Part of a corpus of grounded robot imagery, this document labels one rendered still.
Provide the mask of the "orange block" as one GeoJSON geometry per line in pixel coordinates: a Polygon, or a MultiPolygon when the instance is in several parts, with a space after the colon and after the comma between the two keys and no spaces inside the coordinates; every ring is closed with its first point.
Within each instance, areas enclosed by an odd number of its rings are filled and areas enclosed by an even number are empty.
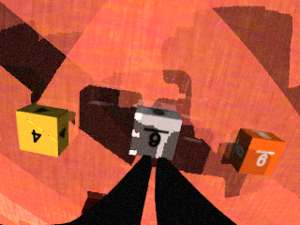
{"type": "Polygon", "coordinates": [[[229,161],[237,173],[270,176],[285,142],[271,132],[240,128],[229,161]]]}

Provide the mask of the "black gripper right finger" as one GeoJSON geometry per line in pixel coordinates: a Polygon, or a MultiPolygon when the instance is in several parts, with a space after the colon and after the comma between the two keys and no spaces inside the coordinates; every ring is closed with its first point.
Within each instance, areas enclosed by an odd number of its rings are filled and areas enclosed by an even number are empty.
{"type": "Polygon", "coordinates": [[[181,175],[167,157],[155,172],[157,225],[237,225],[181,175]]]}

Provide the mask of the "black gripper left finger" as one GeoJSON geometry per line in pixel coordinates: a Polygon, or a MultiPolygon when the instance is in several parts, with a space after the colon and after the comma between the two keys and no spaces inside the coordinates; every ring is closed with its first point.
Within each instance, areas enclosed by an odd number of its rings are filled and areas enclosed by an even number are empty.
{"type": "Polygon", "coordinates": [[[127,176],[89,210],[67,224],[53,225],[142,225],[151,169],[151,157],[143,155],[128,170],[127,176]]]}

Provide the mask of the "yellow block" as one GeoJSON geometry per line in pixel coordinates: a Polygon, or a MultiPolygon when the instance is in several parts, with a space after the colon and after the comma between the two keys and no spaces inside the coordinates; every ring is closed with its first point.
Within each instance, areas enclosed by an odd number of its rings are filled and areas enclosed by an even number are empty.
{"type": "Polygon", "coordinates": [[[20,150],[59,157],[68,147],[68,109],[30,104],[16,112],[20,150]]]}

